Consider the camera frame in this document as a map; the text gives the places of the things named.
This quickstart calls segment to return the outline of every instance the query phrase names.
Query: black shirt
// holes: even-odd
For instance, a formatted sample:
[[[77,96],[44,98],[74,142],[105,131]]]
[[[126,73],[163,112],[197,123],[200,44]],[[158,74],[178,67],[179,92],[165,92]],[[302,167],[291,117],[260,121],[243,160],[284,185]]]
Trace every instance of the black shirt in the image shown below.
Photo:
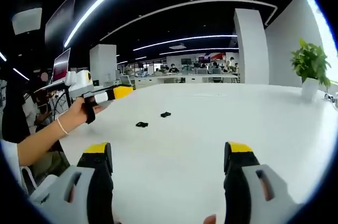
[[[169,72],[180,72],[176,67],[170,68]]]

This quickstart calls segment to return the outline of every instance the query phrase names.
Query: monitor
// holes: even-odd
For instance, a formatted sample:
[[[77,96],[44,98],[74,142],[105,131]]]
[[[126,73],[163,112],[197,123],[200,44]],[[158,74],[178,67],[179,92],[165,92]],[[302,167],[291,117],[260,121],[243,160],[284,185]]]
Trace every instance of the monitor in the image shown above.
[[[71,31],[75,0],[65,0],[47,21],[44,41],[47,51],[60,54],[68,32]]]
[[[68,72],[70,48],[54,60],[52,82],[64,79]]]
[[[210,63],[210,56],[199,56],[199,62],[200,63]]]
[[[181,64],[185,65],[191,64],[191,59],[181,59]]]

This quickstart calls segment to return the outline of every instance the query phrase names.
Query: green leaves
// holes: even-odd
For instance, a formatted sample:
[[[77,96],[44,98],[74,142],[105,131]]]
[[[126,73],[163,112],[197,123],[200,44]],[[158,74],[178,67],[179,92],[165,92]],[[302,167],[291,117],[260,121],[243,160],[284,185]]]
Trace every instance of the green leaves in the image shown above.
[[[326,62],[327,56],[323,49],[312,43],[306,43],[303,39],[299,39],[299,44],[301,48],[291,52],[294,56],[291,62],[296,74],[302,78],[302,82],[307,78],[312,78],[329,87],[331,83],[325,73],[326,65],[329,67],[331,65]]]

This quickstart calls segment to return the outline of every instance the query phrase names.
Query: laptop screen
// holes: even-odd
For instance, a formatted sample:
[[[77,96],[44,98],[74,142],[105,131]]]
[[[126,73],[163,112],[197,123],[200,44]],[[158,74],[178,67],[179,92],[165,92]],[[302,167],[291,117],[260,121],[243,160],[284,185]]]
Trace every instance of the laptop screen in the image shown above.
[[[68,72],[70,48],[54,60],[53,82],[65,78]]]

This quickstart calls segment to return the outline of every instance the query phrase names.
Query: laptop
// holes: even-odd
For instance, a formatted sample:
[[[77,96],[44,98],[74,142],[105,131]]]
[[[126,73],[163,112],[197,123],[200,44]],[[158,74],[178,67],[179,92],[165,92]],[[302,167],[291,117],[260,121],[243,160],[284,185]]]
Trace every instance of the laptop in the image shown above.
[[[52,74],[52,80],[51,83],[48,84],[45,87],[42,87],[35,91],[34,93],[40,91],[40,90],[46,90],[53,88],[55,86],[61,85],[64,83],[65,77],[68,72],[68,65],[69,65],[69,55],[70,55],[70,49],[67,49],[64,51],[61,55],[59,55],[54,60],[54,66],[53,66],[53,74]]]

